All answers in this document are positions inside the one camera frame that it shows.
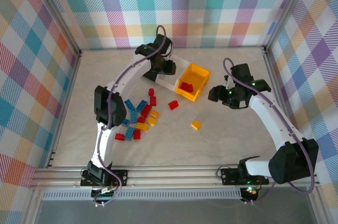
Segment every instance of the yellow bin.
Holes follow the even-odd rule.
[[[178,80],[175,92],[186,97],[191,101],[195,101],[197,96],[201,94],[204,85],[208,83],[209,75],[210,71],[201,68],[197,64],[191,63]],[[183,89],[180,89],[180,86],[183,82],[192,84],[194,91],[192,93],[189,93],[184,91]]]

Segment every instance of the metal bracket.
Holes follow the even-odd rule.
[[[127,185],[127,181],[128,181],[128,170],[111,170],[114,174],[116,174],[122,181],[122,186],[126,186]],[[82,172],[82,179],[80,182],[80,187],[82,186],[100,186],[100,184],[96,183],[95,181],[92,181],[89,179],[89,173],[88,170],[84,170]],[[112,185],[114,187],[118,186],[118,181],[113,178],[112,179]]]
[[[243,181],[240,178],[238,169],[221,169],[221,177],[223,185],[267,185],[269,179],[264,176],[255,175],[246,178]]]

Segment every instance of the plaid wallpaper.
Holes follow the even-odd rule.
[[[273,54],[292,122],[320,146],[316,172],[338,223],[338,0],[300,0]]]
[[[287,0],[55,0],[82,48],[130,48],[163,24],[176,47],[262,45]]]
[[[75,56],[42,0],[0,0],[0,223],[18,223]]]
[[[270,24],[269,31],[268,31],[267,35],[265,36],[265,39],[264,39],[262,45],[267,44],[268,40],[271,37],[271,34],[273,33],[273,31],[275,29],[277,22],[280,19],[281,14],[285,10],[285,7],[287,6],[288,2],[289,2],[289,0],[283,0],[282,3],[279,5],[279,9],[277,10],[277,13],[275,14],[273,22]]]

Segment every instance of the cable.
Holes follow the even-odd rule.
[[[142,63],[143,61],[145,61],[146,59],[148,59],[148,58],[152,57],[153,55],[157,54],[157,53],[162,49],[162,47],[163,47],[163,45],[164,45],[164,43],[165,43],[165,40],[166,40],[166,31],[165,31],[165,28],[164,28],[162,25],[159,25],[159,26],[157,26],[157,28],[156,28],[156,35],[158,34],[158,29],[159,29],[159,28],[162,28],[162,30],[163,30],[163,35],[164,35],[164,38],[163,38],[163,41],[162,41],[161,45],[160,45],[160,46],[157,48],[157,50],[155,50],[153,53],[149,54],[148,56],[145,56],[144,58],[142,58],[142,59],[136,61],[134,64],[128,66],[128,67],[126,68],[126,70],[124,70],[124,71],[120,74],[120,76],[116,79],[115,83],[113,84],[113,86],[112,86],[112,88],[111,88],[111,90],[110,90],[110,92],[109,92],[108,98],[107,98],[107,103],[108,103],[108,123],[107,123],[106,126],[103,125],[103,127],[101,127],[101,132],[100,132],[100,134],[99,134],[99,138],[98,138],[98,141],[97,141],[97,157],[98,157],[98,159],[99,159],[99,162],[100,162],[101,166],[104,168],[104,170],[107,171],[109,174],[111,174],[113,177],[115,177],[115,178],[117,179],[117,181],[118,181],[118,190],[117,190],[116,193],[114,193],[114,196],[113,196],[110,200],[108,200],[106,203],[103,203],[103,202],[102,202],[102,206],[104,206],[104,205],[106,205],[106,204],[109,204],[109,203],[111,203],[113,200],[115,200],[115,198],[120,194],[121,189],[122,189],[122,181],[121,181],[121,179],[120,179],[115,173],[113,173],[110,169],[108,169],[108,168],[105,166],[105,164],[104,164],[104,162],[103,162],[103,160],[102,160],[102,158],[101,158],[101,154],[100,154],[100,143],[101,143],[102,134],[103,134],[104,131],[106,131],[106,130],[108,130],[108,129],[111,129],[111,120],[112,120],[112,115],[111,115],[111,102],[110,102],[111,95],[112,95],[113,90],[118,86],[118,83],[120,82],[120,80],[122,79],[122,77],[123,77],[123,76],[124,76],[131,68],[135,67],[136,65],[138,65],[138,64]],[[96,200],[97,197],[98,197],[98,196],[95,196],[95,197],[94,197],[94,203],[96,204],[96,206],[99,204],[99,203],[97,202],[97,200]]]
[[[220,177],[220,176],[218,175],[218,172],[219,172],[219,170],[220,170],[222,167],[227,167],[227,168],[229,168],[229,169],[231,168],[231,167],[226,166],[226,165],[220,166],[220,167],[216,170],[216,176],[217,176],[219,179],[222,179],[222,177]]]
[[[170,51],[169,51],[169,53],[166,54],[166,55],[161,55],[161,56],[164,57],[164,58],[166,58],[167,56],[171,55],[172,51],[173,51],[173,42],[170,43]]]
[[[294,186],[291,182],[289,182],[289,184],[294,188],[296,189],[297,191],[301,192],[301,193],[304,193],[304,194],[310,194],[313,189],[314,189],[314,186],[315,186],[315,176],[314,176],[314,170],[313,170],[313,166],[312,166],[312,163],[311,163],[311,160],[310,160],[310,157],[306,151],[306,149],[304,148],[304,146],[302,145],[301,141],[298,139],[298,137],[296,136],[296,134],[294,134],[292,128],[289,126],[288,122],[286,121],[286,119],[284,118],[284,116],[281,114],[281,112],[277,109],[277,107],[273,104],[272,101],[269,100],[269,98],[267,98],[264,94],[262,94],[261,92],[259,92],[257,89],[245,84],[244,82],[241,82],[240,80],[236,79],[230,72],[229,70],[227,69],[226,67],[226,62],[229,61],[231,63],[232,66],[234,66],[233,62],[231,59],[229,58],[225,58],[223,60],[223,67],[224,67],[224,70],[227,72],[228,76],[230,76],[232,78],[233,81],[237,82],[238,84],[254,91],[256,94],[258,94],[261,98],[263,98],[268,104],[270,107],[272,107],[274,109],[274,111],[277,113],[278,117],[280,118],[280,120],[283,122],[283,124],[286,126],[287,130],[290,132],[290,134],[292,134],[292,137],[294,138],[294,140],[297,142],[297,144],[300,146],[304,156],[305,156],[305,159],[306,159],[306,162],[307,162],[307,165],[308,165],[308,168],[309,168],[309,171],[310,171],[310,177],[311,177],[311,184],[310,184],[310,188],[307,190],[307,191],[303,191],[299,188],[297,188],[296,186]]]
[[[273,188],[275,187],[276,182],[274,181],[270,187],[270,189],[260,198],[258,198],[257,200],[255,200],[255,202],[258,202],[260,200],[262,200],[263,198],[265,198],[267,195],[269,195],[271,193],[271,191],[273,190]]]

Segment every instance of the white floor surface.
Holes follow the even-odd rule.
[[[174,54],[211,71],[210,80],[195,102],[141,78],[129,97],[134,106],[148,100],[155,89],[159,112],[157,124],[142,133],[139,141],[117,141],[113,165],[143,164],[236,164],[255,155],[272,156],[273,141],[259,117],[250,108],[232,110],[221,102],[208,100],[209,90],[225,85],[222,61],[230,57],[235,64],[248,63],[255,79],[270,79],[259,48],[175,49]],[[53,166],[87,166],[95,147],[97,125],[94,90],[118,76],[134,55],[134,50],[85,51],[80,63]],[[178,100],[171,111],[168,103]],[[199,130],[190,123],[198,120]],[[126,127],[119,132],[125,133]]]

